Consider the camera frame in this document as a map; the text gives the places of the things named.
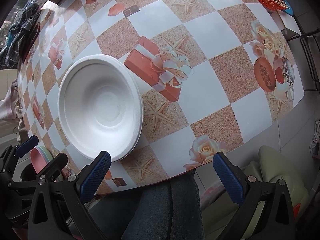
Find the clothing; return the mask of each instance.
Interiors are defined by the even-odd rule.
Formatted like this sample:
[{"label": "clothing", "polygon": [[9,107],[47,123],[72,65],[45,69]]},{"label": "clothing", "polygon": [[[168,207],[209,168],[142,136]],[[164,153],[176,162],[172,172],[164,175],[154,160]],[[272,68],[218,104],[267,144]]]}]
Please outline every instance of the clothing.
[{"label": "clothing", "polygon": [[28,136],[27,128],[23,121],[22,107],[21,107],[20,101],[18,100],[14,106],[16,109],[17,117],[19,119],[17,141],[18,143],[21,144],[27,141],[29,139],[29,136]]},{"label": "clothing", "polygon": [[320,140],[319,140],[319,138],[320,138],[320,120],[316,120],[312,142],[309,146],[310,153],[312,153],[312,157],[315,159],[320,159],[320,152],[319,152],[319,141]]},{"label": "clothing", "polygon": [[12,82],[2,103],[0,103],[0,120],[16,122],[17,113],[15,103],[19,100],[18,81]]},{"label": "clothing", "polygon": [[7,43],[0,52],[0,70],[17,69],[25,39],[40,15],[38,9],[37,3],[28,3],[20,20],[10,26]]},{"label": "clothing", "polygon": [[109,240],[204,240],[194,171],[107,195],[89,213]]}]

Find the window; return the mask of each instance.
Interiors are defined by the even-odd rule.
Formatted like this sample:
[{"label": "window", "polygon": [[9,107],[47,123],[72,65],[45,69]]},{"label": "window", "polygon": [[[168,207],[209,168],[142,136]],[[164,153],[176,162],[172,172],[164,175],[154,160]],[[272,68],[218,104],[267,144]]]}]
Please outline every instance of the window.
[{"label": "window", "polygon": [[0,49],[3,48],[6,40],[8,39],[8,32],[9,32],[10,26],[19,20],[19,17],[25,5],[30,2],[37,2],[41,7],[46,1],[47,0],[18,0],[16,2],[14,7],[8,14],[7,18],[5,19],[4,23],[0,27]]}]

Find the floor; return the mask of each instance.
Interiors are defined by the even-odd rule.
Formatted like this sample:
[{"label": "floor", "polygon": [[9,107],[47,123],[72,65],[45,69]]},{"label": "floor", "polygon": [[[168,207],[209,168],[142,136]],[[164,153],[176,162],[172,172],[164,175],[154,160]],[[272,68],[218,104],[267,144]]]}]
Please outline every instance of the floor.
[{"label": "floor", "polygon": [[[298,17],[304,32],[320,27],[320,21],[305,0],[289,0],[295,15]],[[300,39],[289,42],[290,49],[297,62],[304,89],[314,88],[306,58],[300,45]],[[258,150],[262,145],[268,145],[278,150],[291,160],[300,172],[306,189],[309,191],[319,170],[320,161],[315,161],[309,151],[314,123],[320,118],[319,92],[305,92],[298,105],[285,117],[273,123],[271,127],[252,138],[241,147],[227,154],[233,165],[246,167],[250,161],[258,161]],[[212,163],[196,169],[195,180],[200,195],[213,183],[219,180]]]}]

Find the bowl rim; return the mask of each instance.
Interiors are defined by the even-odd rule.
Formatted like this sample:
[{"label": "bowl rim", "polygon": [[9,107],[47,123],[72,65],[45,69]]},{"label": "bowl rim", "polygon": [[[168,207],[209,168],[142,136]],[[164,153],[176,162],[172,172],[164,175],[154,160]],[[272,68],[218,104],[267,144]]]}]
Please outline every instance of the bowl rim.
[{"label": "bowl rim", "polygon": [[142,96],[139,92],[139,88],[137,85],[137,82],[135,81],[134,76],[130,73],[129,69],[122,64],[119,60],[117,60],[116,58],[109,56],[109,55],[104,55],[104,54],[96,54],[96,55],[90,55],[90,56],[86,56],[83,57],[79,60],[77,60],[75,63],[73,63],[73,65],[67,70],[66,74],[64,75],[61,85],[59,87],[59,92],[58,92],[58,118],[60,121],[60,125],[61,128],[66,136],[66,138],[68,139],[68,141],[70,142],[70,144],[72,144],[76,150],[82,154],[84,157],[94,160],[95,157],[89,156],[88,154],[86,154],[85,152],[83,152],[81,149],[79,149],[79,147],[77,147],[77,143],[75,143],[75,137],[71,136],[71,131],[69,129],[69,126],[67,125],[67,120],[65,117],[65,113],[64,113],[64,98],[65,98],[65,93],[66,93],[66,88],[71,80],[71,78],[79,71],[81,70],[83,67],[87,66],[90,61],[101,61],[102,63],[111,65],[112,67],[115,67],[123,76],[123,78],[126,80],[127,84],[129,85],[132,94],[133,94],[133,103],[135,105],[135,109],[137,109],[138,113],[137,113],[137,121],[136,121],[136,127],[137,129],[134,131],[133,136],[131,138],[131,140],[128,142],[128,146],[125,148],[125,150],[117,155],[116,157],[113,157],[111,162],[116,162],[119,161],[121,159],[123,159],[124,157],[126,157],[136,146],[140,134],[141,134],[141,130],[142,130],[142,122],[143,122],[143,100],[142,100]]}]

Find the blue gripper pad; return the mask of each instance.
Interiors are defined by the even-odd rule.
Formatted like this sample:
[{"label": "blue gripper pad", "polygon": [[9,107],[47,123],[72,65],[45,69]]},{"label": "blue gripper pad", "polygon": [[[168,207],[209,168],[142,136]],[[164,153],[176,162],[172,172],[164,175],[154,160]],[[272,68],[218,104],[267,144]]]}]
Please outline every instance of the blue gripper pad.
[{"label": "blue gripper pad", "polygon": [[213,156],[213,168],[218,174],[223,186],[233,203],[241,205],[244,201],[243,188],[231,169],[219,154]]},{"label": "blue gripper pad", "polygon": [[80,186],[80,200],[82,203],[92,200],[98,187],[100,186],[104,176],[107,174],[111,165],[111,156],[108,152],[105,152],[103,157],[92,168],[91,172]]},{"label": "blue gripper pad", "polygon": [[20,144],[16,148],[16,154],[14,155],[17,159],[23,157],[29,151],[31,151],[34,147],[36,147],[39,143],[39,139],[37,136],[33,135],[28,140],[26,140],[23,144]]}]

